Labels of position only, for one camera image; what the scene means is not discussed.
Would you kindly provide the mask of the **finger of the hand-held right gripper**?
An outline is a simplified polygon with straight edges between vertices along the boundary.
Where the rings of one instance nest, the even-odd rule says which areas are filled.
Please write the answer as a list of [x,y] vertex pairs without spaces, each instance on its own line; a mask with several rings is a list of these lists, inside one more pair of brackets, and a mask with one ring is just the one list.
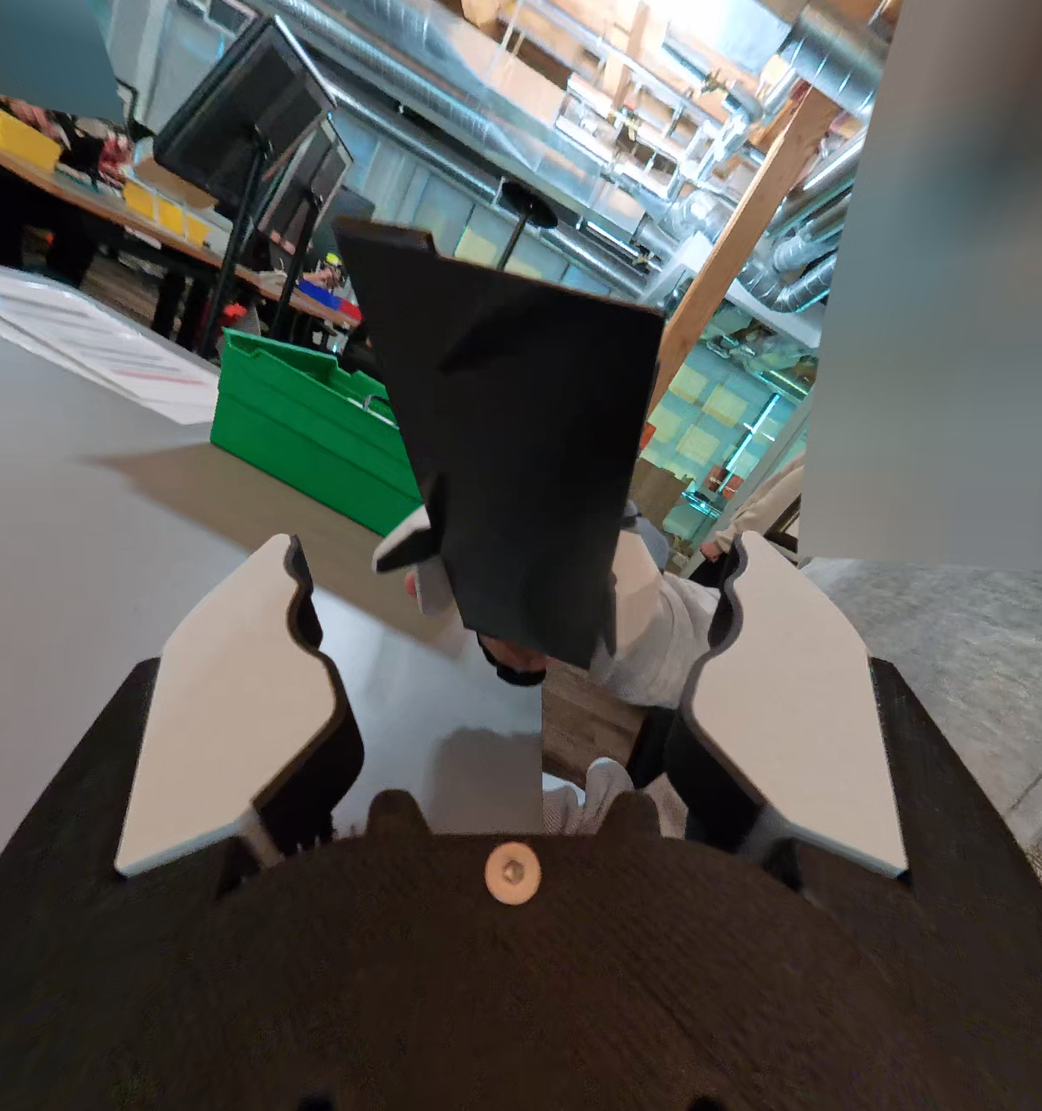
[[373,572],[400,580],[405,599],[423,620],[441,622],[447,634],[464,638],[468,630],[458,609],[441,543],[430,507],[418,506],[375,546]]
[[657,612],[662,573],[642,536],[621,531],[611,568],[613,589],[613,639],[610,657],[625,658],[644,638]]

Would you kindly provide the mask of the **small blue bin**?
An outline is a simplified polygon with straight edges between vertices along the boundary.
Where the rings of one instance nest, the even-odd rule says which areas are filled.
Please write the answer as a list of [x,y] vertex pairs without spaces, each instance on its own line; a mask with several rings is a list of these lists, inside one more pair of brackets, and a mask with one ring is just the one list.
[[358,306],[353,302],[337,296],[334,292],[328,290],[325,286],[315,286],[313,282],[301,279],[295,286],[301,296],[311,299],[319,306],[323,306],[328,310],[332,310],[335,314],[345,317],[348,320],[354,321],[355,323],[362,320],[362,313]]

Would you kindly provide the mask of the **large black monitor on stand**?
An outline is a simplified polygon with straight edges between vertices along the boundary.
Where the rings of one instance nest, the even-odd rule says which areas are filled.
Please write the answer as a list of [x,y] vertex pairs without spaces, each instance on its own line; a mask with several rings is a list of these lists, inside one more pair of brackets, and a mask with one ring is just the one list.
[[236,268],[259,221],[265,176],[291,156],[335,101],[280,16],[253,19],[156,136],[158,166],[228,207],[232,228],[197,354],[214,333]]

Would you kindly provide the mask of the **person's grey sweatshirt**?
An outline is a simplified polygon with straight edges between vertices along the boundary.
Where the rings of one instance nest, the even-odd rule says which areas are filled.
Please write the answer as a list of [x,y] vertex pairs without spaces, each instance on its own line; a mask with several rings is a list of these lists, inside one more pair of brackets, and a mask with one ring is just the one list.
[[1042,880],[1042,572],[824,558],[805,571],[896,665]]

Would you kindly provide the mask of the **green plastic bin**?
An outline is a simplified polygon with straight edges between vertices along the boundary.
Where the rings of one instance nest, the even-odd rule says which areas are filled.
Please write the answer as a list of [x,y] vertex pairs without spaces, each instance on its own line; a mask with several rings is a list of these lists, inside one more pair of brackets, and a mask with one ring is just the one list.
[[211,442],[388,536],[421,506],[389,396],[333,354],[223,332]]

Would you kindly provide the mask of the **black floor lamp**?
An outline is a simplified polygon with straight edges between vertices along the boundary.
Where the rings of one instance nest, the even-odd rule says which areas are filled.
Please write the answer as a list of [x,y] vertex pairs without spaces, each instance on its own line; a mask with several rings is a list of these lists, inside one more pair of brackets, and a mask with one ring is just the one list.
[[554,230],[559,219],[557,211],[542,197],[518,180],[502,180],[498,203],[515,218],[513,230],[497,262],[497,270],[503,271],[529,227],[539,231]]

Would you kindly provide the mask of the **black rectangular panel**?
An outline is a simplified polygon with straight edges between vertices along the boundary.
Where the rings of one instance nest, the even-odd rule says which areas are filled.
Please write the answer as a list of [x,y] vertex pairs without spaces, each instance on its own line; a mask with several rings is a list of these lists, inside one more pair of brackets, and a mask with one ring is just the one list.
[[614,645],[611,568],[667,319],[335,221],[467,628],[584,668]]

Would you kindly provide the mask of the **wooden support beam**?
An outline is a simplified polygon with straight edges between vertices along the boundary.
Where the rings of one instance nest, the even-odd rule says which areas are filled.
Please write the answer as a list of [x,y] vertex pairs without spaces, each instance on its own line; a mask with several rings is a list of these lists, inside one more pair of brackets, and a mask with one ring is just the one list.
[[647,414],[665,396],[687,356],[705,331],[730,286],[737,281],[778,207],[806,169],[836,114],[838,106],[832,100],[813,87],[806,89],[667,323],[659,347],[652,396],[645,407]]

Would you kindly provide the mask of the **printed paper sheet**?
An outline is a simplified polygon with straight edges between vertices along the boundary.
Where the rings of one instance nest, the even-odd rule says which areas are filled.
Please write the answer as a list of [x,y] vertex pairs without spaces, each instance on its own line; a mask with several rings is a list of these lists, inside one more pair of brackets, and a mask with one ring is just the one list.
[[213,420],[213,370],[67,286],[0,267],[0,338],[176,424]]

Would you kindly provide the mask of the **large yellow bin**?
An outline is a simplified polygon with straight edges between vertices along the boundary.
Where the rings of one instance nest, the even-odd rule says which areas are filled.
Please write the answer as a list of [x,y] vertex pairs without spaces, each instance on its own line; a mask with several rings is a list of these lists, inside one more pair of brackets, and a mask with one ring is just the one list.
[[52,174],[63,148],[41,131],[0,109],[0,152],[46,174]]

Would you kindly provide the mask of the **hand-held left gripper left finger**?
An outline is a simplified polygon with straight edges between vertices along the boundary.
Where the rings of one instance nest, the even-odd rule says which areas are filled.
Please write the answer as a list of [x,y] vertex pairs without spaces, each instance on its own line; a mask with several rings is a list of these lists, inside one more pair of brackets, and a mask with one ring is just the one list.
[[364,745],[321,650],[297,536],[272,536],[167,639],[116,871],[137,875],[238,839],[260,867],[333,838]]

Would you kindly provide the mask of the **person's right hand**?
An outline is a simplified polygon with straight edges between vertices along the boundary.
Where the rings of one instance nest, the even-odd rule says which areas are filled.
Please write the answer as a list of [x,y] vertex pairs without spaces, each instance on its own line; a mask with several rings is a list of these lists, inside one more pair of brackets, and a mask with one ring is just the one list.
[[520,674],[535,674],[547,669],[548,657],[524,645],[515,645],[483,633],[475,635],[480,648],[497,668],[504,668]]

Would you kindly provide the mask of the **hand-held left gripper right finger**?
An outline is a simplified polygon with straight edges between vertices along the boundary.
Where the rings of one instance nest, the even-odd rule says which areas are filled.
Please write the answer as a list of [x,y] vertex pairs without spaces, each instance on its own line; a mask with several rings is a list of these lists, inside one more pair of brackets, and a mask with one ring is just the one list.
[[870,657],[762,536],[737,538],[665,772],[691,840],[764,864],[795,841],[896,878],[908,868]]

